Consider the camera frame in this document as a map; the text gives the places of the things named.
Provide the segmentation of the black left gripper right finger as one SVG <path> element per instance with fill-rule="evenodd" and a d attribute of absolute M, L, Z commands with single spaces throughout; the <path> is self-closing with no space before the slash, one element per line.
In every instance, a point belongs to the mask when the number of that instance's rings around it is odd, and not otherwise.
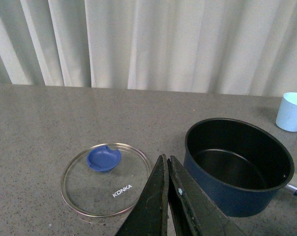
<path fill-rule="evenodd" d="M 176 235 L 245 235 L 200 188 L 175 156 L 171 156 L 167 163 L 169 169 L 168 201 Z"/>

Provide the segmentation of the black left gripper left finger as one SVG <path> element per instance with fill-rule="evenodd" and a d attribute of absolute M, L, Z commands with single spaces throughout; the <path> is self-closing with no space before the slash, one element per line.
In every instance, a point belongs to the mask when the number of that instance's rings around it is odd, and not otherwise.
<path fill-rule="evenodd" d="M 142 193 L 117 236 L 165 236 L 168 219 L 168 164 L 160 155 Z"/>

